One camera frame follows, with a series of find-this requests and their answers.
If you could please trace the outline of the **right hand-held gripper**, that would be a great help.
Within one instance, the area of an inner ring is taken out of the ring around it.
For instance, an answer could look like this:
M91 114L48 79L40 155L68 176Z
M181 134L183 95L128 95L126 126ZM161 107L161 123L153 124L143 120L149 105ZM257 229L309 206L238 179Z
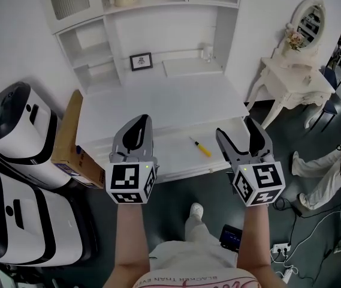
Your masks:
M285 189L281 163L274 162L273 143L265 129L249 116L248 131L236 131L234 139L221 128L216 141L234 172L232 185L246 207L267 205L276 201ZM258 164L251 164L256 159Z

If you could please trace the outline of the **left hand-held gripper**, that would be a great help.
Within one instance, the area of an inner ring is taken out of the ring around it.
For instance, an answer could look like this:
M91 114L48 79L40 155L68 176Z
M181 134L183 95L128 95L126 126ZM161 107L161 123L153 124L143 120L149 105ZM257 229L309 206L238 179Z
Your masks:
M130 120L116 133L105 166L105 190L115 203L148 202L158 169L157 158L150 157L152 149L152 119L147 114Z

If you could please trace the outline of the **yellow handled screwdriver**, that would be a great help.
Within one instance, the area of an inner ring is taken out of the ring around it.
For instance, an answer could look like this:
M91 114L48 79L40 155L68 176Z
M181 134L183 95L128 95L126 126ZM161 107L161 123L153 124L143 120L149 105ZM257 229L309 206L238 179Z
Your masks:
M193 144L206 156L206 157L211 157L212 153L206 149L200 142L196 141L195 139L193 139L192 137L189 137Z

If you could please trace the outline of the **person's right forearm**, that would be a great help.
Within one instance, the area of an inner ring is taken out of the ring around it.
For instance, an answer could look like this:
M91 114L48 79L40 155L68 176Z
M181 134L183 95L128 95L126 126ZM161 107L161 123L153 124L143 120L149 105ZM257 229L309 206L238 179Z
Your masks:
M262 288L286 288L271 267L267 205L245 210L237 267L254 275Z

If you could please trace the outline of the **person's left forearm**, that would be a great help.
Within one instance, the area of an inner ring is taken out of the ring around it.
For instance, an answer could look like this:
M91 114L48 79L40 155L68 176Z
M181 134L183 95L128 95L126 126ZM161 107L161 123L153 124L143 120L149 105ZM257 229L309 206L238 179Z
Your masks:
M141 205L117 209L114 268L102 288L133 288L150 271L149 247Z

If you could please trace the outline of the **white desk cabinet with shelves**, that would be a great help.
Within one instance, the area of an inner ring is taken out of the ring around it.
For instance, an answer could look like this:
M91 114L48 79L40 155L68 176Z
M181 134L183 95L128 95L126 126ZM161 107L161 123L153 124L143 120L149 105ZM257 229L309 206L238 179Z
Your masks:
M77 143L99 164L137 115L152 117L153 133L247 115L228 78L240 0L40 1L84 98ZM131 71L129 57L148 52L153 68Z

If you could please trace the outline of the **brown cardboard box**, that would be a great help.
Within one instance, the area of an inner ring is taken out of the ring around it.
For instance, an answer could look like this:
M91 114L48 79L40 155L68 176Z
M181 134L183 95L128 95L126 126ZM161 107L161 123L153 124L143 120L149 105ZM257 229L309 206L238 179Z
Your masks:
M103 189L105 170L76 144L82 102L80 91L74 91L56 135L51 162L84 186Z

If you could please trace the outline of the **person's white shoe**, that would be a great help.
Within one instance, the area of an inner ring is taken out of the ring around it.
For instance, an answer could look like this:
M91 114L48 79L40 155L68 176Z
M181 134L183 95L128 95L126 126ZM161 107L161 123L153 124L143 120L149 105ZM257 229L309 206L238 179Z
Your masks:
M189 216L190 217L195 217L199 220L202 219L204 213L204 208L201 204L199 203L193 203L191 205L190 211L189 211Z

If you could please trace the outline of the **white vanity table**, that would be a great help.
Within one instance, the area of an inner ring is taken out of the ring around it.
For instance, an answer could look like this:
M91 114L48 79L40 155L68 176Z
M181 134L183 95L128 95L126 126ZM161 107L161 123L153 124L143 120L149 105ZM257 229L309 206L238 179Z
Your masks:
M322 112L326 102L335 93L334 88L319 70L283 68L277 60L271 58L262 58L261 62L264 68L252 87L246 108L251 110L259 90L265 87L274 103L262 123L262 128L266 129L284 108L292 110L301 104L314 104L317 108L304 122L304 128L309 128L312 119Z

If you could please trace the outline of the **black electronic device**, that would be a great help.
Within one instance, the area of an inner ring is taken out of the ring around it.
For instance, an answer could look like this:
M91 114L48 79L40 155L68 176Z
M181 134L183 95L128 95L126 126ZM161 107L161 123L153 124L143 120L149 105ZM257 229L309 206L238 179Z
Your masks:
M240 242L242 239L242 230L225 224L219 238L221 247L236 252L239 252Z

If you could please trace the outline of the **person's cream trouser leg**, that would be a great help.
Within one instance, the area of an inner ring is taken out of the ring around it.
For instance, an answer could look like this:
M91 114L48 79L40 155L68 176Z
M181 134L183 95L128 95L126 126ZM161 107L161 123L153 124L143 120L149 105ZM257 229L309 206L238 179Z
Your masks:
M219 240L208 230L202 219L196 215L189 216L185 223L185 241L209 245L220 245Z

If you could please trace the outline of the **white power strip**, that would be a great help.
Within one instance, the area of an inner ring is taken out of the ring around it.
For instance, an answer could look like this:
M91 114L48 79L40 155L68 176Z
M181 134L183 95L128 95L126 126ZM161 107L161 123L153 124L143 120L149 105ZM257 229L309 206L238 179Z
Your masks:
M271 253L286 255L286 253L289 252L290 249L291 249L290 243L274 244L271 248Z

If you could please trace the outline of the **white black machine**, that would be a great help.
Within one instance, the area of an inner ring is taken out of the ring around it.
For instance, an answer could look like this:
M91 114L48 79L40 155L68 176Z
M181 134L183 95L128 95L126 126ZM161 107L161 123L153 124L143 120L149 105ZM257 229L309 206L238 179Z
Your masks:
M70 176L51 161L61 119L24 82L0 92L0 170L46 190L63 187Z
M89 260L96 251L83 200L0 173L0 263L65 266Z

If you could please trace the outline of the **pink flower bouquet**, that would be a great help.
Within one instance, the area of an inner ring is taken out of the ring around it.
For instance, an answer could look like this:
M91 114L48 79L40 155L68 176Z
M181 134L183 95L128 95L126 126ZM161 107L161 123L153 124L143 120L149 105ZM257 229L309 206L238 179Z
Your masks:
M286 39L287 45L289 45L289 47L295 51L299 51L304 42L303 35L295 31L294 29L286 30L285 39Z

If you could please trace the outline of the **person's cream shirt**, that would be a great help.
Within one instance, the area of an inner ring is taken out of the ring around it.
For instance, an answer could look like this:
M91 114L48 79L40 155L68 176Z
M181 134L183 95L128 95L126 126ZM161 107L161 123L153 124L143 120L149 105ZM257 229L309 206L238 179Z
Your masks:
M171 241L150 254L150 271L132 288L261 288L237 267L237 253L200 242Z

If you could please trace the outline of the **white power adapter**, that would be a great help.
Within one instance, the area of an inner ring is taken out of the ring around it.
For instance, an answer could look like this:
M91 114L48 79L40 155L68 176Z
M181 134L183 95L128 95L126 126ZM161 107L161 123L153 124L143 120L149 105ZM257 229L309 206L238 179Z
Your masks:
M298 275L298 273L299 271L295 266L289 266L286 268L285 272L283 273L282 281L287 284L289 283L291 276Z

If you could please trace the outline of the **white oval mirror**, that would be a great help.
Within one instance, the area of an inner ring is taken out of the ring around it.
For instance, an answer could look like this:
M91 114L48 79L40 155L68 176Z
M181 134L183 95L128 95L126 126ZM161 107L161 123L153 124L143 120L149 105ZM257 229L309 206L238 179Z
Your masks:
M302 42L298 53L316 55L326 27L326 11L323 0L303 0L286 24L287 32L298 32Z

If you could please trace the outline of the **black picture frame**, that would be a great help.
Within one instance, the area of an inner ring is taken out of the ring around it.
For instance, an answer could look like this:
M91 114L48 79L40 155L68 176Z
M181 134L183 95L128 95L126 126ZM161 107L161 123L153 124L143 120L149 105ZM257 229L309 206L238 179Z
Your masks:
M139 71L153 68L152 54L150 52L132 55L129 57L129 59L131 71Z

